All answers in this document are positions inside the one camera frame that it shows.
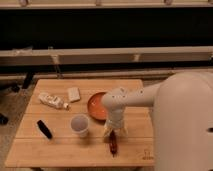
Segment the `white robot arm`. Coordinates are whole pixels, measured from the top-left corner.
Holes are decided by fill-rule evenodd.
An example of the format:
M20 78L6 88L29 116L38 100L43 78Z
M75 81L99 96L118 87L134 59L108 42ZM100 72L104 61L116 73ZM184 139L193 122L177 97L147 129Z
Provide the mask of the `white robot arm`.
M213 73L182 72L135 91L116 88L102 104L108 130L123 125L127 107L153 108L155 171L213 171Z

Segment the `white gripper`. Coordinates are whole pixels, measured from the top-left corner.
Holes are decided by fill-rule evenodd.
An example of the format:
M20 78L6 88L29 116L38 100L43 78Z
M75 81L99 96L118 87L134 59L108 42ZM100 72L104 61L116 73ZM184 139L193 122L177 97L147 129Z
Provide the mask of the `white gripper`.
M120 118L118 120L115 118L106 120L104 124L103 136L108 137L112 131L118 131L121 136L127 135L124 118Z

